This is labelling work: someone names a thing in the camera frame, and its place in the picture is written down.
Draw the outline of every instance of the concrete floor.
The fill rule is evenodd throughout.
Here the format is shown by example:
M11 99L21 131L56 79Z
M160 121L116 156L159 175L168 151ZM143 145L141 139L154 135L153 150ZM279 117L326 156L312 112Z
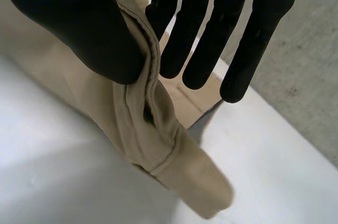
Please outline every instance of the concrete floor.
M223 51L226 63L236 51L251 2L247 0ZM338 0L296 0L280 22L251 85L338 167Z

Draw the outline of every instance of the black glove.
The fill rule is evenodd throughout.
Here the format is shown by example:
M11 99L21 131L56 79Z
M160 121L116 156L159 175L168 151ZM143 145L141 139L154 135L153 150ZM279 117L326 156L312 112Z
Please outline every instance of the black glove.
M144 64L115 0L11 0L94 72L117 83L138 79Z
M182 8L161 57L161 75L176 77L189 55L209 0L182 0ZM222 82L220 93L227 102L244 96L259 61L280 19L295 0L253 0L246 30ZM214 0L214 9L205 31L183 73L184 84L201 88L221 55L237 24L245 0ZM160 39L173 17L177 0L152 0L146 15Z

